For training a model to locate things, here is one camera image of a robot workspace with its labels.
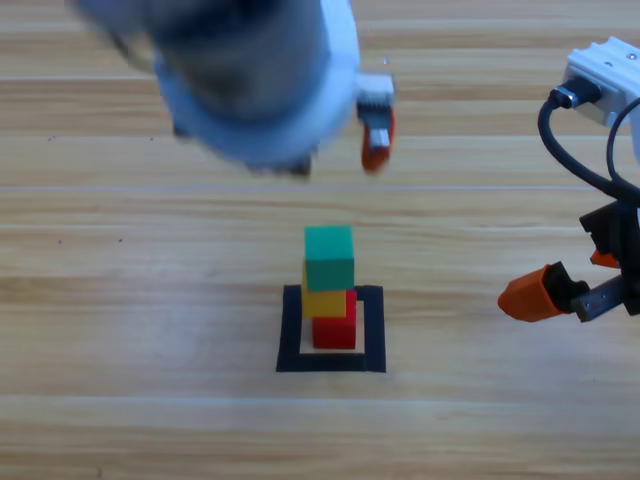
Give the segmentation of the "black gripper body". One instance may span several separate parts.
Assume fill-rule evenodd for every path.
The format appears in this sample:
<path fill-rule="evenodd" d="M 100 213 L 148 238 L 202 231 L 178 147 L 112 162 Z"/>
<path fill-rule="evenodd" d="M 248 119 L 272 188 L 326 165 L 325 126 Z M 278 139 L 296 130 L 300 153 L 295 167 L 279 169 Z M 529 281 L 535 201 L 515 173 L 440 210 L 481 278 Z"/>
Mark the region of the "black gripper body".
<path fill-rule="evenodd" d="M 359 119 L 371 113 L 391 110 L 395 101 L 395 83 L 388 73 L 359 73 L 355 89 Z"/>
<path fill-rule="evenodd" d="M 623 305 L 639 314 L 639 209 L 615 201 L 583 215 L 580 223 L 595 250 L 616 258 L 619 274 L 572 302 L 581 322 L 590 322 Z"/>

